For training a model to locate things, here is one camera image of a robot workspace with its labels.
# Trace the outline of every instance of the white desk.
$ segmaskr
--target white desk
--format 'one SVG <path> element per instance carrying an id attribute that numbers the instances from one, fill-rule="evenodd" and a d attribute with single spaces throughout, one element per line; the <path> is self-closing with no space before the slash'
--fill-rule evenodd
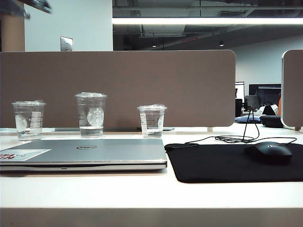
<path id="1" fill-rule="evenodd" d="M 244 124 L 177 128 L 163 133 L 163 143 L 210 135 L 242 135 Z M 258 125 L 261 137 L 297 137 L 288 129 Z M 24 142 L 2 132 L 1 149 Z M 255 136 L 254 125 L 247 135 Z M 46 132 L 43 139 L 79 139 L 79 133 Z M 105 133 L 105 139 L 141 138 L 140 133 Z M 208 139 L 201 144 L 218 143 Z M 303 226 L 303 182 L 180 183 L 168 159 L 156 173 L 1 175 L 1 226 Z"/>

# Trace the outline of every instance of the laptop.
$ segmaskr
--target laptop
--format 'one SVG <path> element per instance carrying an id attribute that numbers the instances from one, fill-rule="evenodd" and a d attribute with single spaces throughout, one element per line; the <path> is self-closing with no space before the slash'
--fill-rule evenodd
<path id="1" fill-rule="evenodd" d="M 0 171 L 120 171 L 167 167 L 161 139 L 36 140 L 0 151 Z"/>

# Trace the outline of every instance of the cable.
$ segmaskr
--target cable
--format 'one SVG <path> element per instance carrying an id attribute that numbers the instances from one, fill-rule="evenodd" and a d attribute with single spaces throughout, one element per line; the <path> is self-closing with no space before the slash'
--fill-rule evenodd
<path id="1" fill-rule="evenodd" d="M 215 138 L 215 140 L 219 140 L 219 141 L 223 141 L 225 143 L 252 143 L 252 142 L 256 142 L 256 141 L 259 141 L 259 140 L 265 140 L 265 139 L 293 139 L 292 141 L 288 142 L 288 143 L 285 143 L 283 145 L 287 145 L 287 144 L 290 144 L 294 141 L 297 140 L 297 138 L 295 137 L 266 137 L 266 138 L 261 138 L 261 139 L 258 139 L 259 136 L 260 136 L 260 131 L 258 129 L 258 126 L 256 124 L 256 121 L 255 121 L 255 118 L 254 118 L 254 112 L 252 111 L 253 109 L 253 105 L 250 107 L 250 111 L 249 111 L 249 114 L 248 114 L 248 117 L 247 117 L 247 120 L 246 120 L 246 123 L 245 123 L 245 129 L 244 129 L 244 133 L 243 133 L 243 136 L 235 136 L 235 135 L 227 135 L 227 136 L 209 136 L 209 137 L 206 137 L 206 138 L 203 138 L 203 139 L 200 139 L 200 140 L 194 140 L 194 141 L 189 141 L 189 142 L 185 142 L 184 144 L 190 144 L 190 146 L 185 146 L 185 147 L 170 147 L 170 148 L 174 148 L 174 149 L 181 149 L 181 148 L 192 148 L 192 147 L 196 147 L 196 146 L 199 146 L 199 144 L 197 143 L 194 143 L 194 142 L 198 142 L 198 141 L 203 141 L 203 140 L 206 140 L 206 139 L 209 139 L 209 138 Z M 248 124 L 248 121 L 249 121 L 249 118 L 250 118 L 250 113 L 252 112 L 252 119 L 254 121 L 254 124 L 256 126 L 256 129 L 258 131 L 258 136 L 257 137 L 251 137 L 251 136 L 245 136 L 245 133 L 246 133 L 246 128 L 247 128 L 247 124 Z"/>

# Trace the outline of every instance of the cup lid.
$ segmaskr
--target cup lid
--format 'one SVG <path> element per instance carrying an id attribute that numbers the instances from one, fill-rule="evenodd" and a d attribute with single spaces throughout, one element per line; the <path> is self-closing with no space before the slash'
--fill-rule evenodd
<path id="1" fill-rule="evenodd" d="M 137 107 L 138 110 L 166 110 L 167 107 L 164 104 L 152 104 L 152 105 L 141 105 Z"/>
<path id="2" fill-rule="evenodd" d="M 104 97 L 106 98 L 107 95 L 104 95 L 102 93 L 94 93 L 94 92 L 81 92 L 79 94 L 75 95 L 76 97 L 80 98 L 90 98 L 90 97 Z"/>
<path id="3" fill-rule="evenodd" d="M 35 101 L 16 101 L 12 103 L 13 106 L 44 106 L 46 103 L 43 100 Z"/>

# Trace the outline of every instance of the ceiling light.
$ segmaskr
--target ceiling light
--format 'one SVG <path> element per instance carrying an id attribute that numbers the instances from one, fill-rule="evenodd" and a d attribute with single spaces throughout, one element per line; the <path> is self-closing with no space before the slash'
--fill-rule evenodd
<path id="1" fill-rule="evenodd" d="M 303 18 L 113 18 L 115 25 L 303 25 Z"/>

